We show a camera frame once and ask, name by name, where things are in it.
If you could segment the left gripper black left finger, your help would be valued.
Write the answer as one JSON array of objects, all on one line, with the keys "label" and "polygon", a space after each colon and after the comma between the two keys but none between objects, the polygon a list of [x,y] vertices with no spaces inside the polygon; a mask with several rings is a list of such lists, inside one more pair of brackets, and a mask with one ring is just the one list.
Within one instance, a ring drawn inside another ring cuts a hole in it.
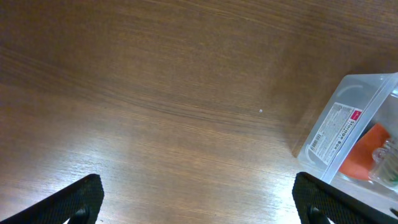
[{"label": "left gripper black left finger", "polygon": [[95,224],[103,199],[104,190],[100,175],[90,174],[1,223]]}]

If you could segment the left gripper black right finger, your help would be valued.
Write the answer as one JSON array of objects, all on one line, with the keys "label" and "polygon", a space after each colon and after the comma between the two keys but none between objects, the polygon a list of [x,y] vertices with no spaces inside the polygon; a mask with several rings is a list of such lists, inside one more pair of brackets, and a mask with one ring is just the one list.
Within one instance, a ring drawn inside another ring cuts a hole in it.
[{"label": "left gripper black right finger", "polygon": [[397,224],[396,218],[306,172],[297,173],[292,196],[300,221],[304,224]]}]

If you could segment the red scraper wooden handle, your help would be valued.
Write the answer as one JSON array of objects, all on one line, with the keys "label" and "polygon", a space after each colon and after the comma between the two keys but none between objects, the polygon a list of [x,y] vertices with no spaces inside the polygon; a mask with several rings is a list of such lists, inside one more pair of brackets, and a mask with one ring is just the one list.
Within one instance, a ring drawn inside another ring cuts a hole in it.
[{"label": "red scraper wooden handle", "polygon": [[353,146],[339,168],[339,172],[356,180],[370,180],[369,172],[373,168],[373,152],[382,147],[390,134],[379,123],[376,123]]}]

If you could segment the clear plastic container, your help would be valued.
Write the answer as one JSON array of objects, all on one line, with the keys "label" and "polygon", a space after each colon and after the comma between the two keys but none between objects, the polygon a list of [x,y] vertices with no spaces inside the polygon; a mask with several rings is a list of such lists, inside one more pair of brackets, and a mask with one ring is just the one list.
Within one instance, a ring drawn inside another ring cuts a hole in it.
[{"label": "clear plastic container", "polygon": [[339,172],[350,150],[376,123],[397,139],[397,74],[347,75],[329,99],[297,159],[305,172],[397,219],[397,192]]}]

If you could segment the clear bag of wall plugs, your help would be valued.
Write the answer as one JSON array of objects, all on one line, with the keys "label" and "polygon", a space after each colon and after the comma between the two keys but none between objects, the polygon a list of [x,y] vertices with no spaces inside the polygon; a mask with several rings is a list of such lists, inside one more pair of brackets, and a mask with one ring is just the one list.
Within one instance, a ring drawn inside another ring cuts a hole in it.
[{"label": "clear bag of wall plugs", "polygon": [[397,192],[397,139],[391,138],[372,153],[369,178]]}]

